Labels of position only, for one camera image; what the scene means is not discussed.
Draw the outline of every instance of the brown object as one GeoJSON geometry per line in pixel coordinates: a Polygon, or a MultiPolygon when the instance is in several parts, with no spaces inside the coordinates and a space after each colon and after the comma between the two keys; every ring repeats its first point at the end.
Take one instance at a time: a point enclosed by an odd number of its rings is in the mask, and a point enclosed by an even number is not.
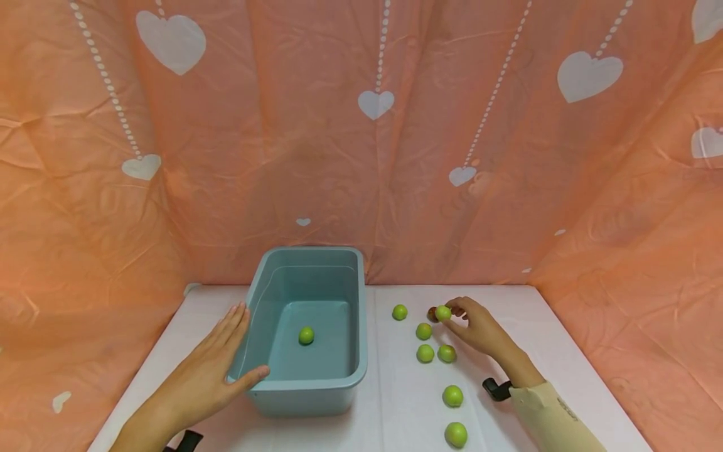
{"type": "Polygon", "coordinates": [[[430,322],[432,322],[432,323],[439,323],[439,322],[440,322],[440,320],[439,320],[439,319],[437,318],[437,316],[436,316],[436,312],[437,312],[437,307],[436,307],[436,306],[430,307],[430,309],[427,311],[427,319],[428,319],[430,322]]]}

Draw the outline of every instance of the green ball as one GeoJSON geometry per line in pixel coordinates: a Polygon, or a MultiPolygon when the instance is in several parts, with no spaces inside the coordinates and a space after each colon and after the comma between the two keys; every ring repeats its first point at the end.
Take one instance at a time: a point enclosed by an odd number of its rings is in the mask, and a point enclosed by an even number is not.
{"type": "Polygon", "coordinates": [[[416,350],[416,358],[420,362],[431,362],[435,358],[435,350],[426,344],[422,344],[416,350]]]}
{"type": "Polygon", "coordinates": [[[394,306],[394,310],[392,311],[392,317],[395,318],[395,320],[404,320],[406,319],[406,307],[403,304],[397,304],[394,306]]]}
{"type": "Polygon", "coordinates": [[[445,439],[457,449],[462,449],[467,444],[467,429],[461,422],[452,422],[445,429],[445,439]]]}
{"type": "Polygon", "coordinates": [[[462,405],[464,395],[459,386],[449,385],[445,388],[445,392],[442,393],[442,400],[450,408],[458,408],[462,405]]]}
{"type": "Polygon", "coordinates": [[[420,323],[416,327],[416,337],[423,341],[432,337],[432,326],[429,323],[420,323]]]}
{"type": "Polygon", "coordinates": [[[454,362],[457,360],[457,351],[451,345],[443,345],[437,352],[437,356],[444,362],[454,362]]]}
{"type": "Polygon", "coordinates": [[[305,326],[299,331],[299,343],[302,345],[309,345],[314,341],[314,330],[310,327],[305,326]]]}
{"type": "Polygon", "coordinates": [[[437,306],[435,315],[440,322],[444,322],[452,318],[452,310],[445,305],[437,306]]]}

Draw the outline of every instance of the blue plastic bin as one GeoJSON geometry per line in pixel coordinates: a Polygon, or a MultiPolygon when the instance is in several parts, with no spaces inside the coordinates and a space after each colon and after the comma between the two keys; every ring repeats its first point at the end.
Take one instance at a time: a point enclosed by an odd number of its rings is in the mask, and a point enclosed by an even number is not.
{"type": "Polygon", "coordinates": [[[249,331],[229,380],[268,364],[248,395],[269,417],[344,413],[367,373],[367,298],[362,254],[348,247],[282,247],[261,259],[247,304],[249,331]],[[309,326],[314,341],[299,343],[309,326]]]}

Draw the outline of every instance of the pink fabric backdrop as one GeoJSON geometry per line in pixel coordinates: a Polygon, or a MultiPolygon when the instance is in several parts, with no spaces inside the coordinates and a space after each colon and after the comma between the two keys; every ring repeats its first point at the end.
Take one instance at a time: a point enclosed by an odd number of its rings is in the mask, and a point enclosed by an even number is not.
{"type": "Polygon", "coordinates": [[[350,244],[368,283],[535,285],[656,450],[718,450],[721,27],[721,0],[3,2],[0,444],[84,450],[187,283],[350,244]]]}

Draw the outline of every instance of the dotted line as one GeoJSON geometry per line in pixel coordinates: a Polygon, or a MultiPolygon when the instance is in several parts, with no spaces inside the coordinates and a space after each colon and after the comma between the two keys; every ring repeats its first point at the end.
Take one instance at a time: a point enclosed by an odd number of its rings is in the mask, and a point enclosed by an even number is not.
{"type": "Polygon", "coordinates": [[[500,86],[502,84],[502,79],[505,76],[505,73],[507,72],[508,65],[510,63],[510,60],[512,59],[512,54],[515,53],[515,47],[517,46],[517,40],[520,38],[520,33],[522,33],[522,28],[525,25],[525,22],[527,21],[527,15],[530,14],[530,7],[532,6],[532,1],[527,2],[527,8],[525,8],[525,12],[522,13],[522,19],[520,20],[520,25],[517,27],[517,33],[515,34],[514,39],[512,39],[512,43],[510,44],[510,49],[507,51],[507,58],[505,58],[505,63],[502,65],[502,70],[500,71],[500,76],[497,78],[497,84],[495,85],[495,89],[492,90],[492,94],[489,97],[489,102],[487,102],[487,109],[484,111],[484,115],[482,115],[482,122],[479,123],[479,127],[477,127],[477,132],[474,134],[474,139],[472,140],[472,144],[469,146],[469,151],[467,152],[467,157],[464,159],[464,165],[462,165],[462,168],[466,168],[469,164],[469,160],[472,158],[472,154],[474,153],[474,148],[477,146],[477,140],[479,140],[479,135],[482,133],[482,129],[484,129],[484,124],[487,122],[487,117],[489,116],[489,112],[492,110],[492,104],[495,103],[495,99],[497,98],[497,92],[500,89],[500,86]]]}
{"type": "Polygon", "coordinates": [[[602,55],[602,51],[607,47],[607,43],[609,43],[612,40],[612,36],[617,31],[617,28],[620,26],[621,23],[623,23],[623,17],[628,13],[628,8],[630,8],[632,5],[633,5],[633,0],[628,0],[625,2],[625,8],[620,10],[618,18],[615,19],[615,22],[613,22],[613,26],[610,27],[608,35],[605,36],[605,41],[603,41],[603,43],[600,44],[600,49],[597,52],[595,52],[595,56],[602,55]]]}
{"type": "Polygon", "coordinates": [[[163,17],[166,15],[166,12],[163,11],[163,0],[155,0],[155,4],[158,5],[158,15],[163,17]]]}
{"type": "Polygon", "coordinates": [[[121,101],[118,99],[118,94],[116,94],[116,88],[113,86],[110,75],[108,75],[106,65],[103,63],[103,58],[100,57],[100,51],[97,47],[95,47],[93,34],[88,30],[87,23],[85,23],[85,18],[80,12],[80,6],[74,1],[71,1],[70,7],[73,9],[73,11],[75,11],[75,18],[78,19],[78,26],[81,28],[81,30],[83,30],[82,33],[83,36],[85,36],[85,43],[88,44],[90,52],[93,54],[93,60],[95,60],[95,65],[100,72],[100,76],[103,78],[103,82],[106,84],[106,89],[108,90],[108,94],[111,96],[111,102],[115,106],[116,113],[118,114],[118,120],[121,122],[121,127],[126,134],[126,139],[131,145],[131,149],[135,151],[135,155],[137,156],[136,158],[138,160],[141,160],[142,157],[140,156],[140,151],[138,150],[138,143],[136,143],[133,132],[131,132],[131,128],[128,125],[128,119],[126,118],[125,111],[121,106],[121,101]]]}
{"type": "Polygon", "coordinates": [[[387,44],[387,26],[389,25],[389,7],[392,6],[391,0],[384,2],[384,17],[382,18],[382,37],[379,38],[379,67],[377,67],[377,87],[374,89],[377,93],[382,90],[382,65],[384,63],[384,49],[387,44]]]}

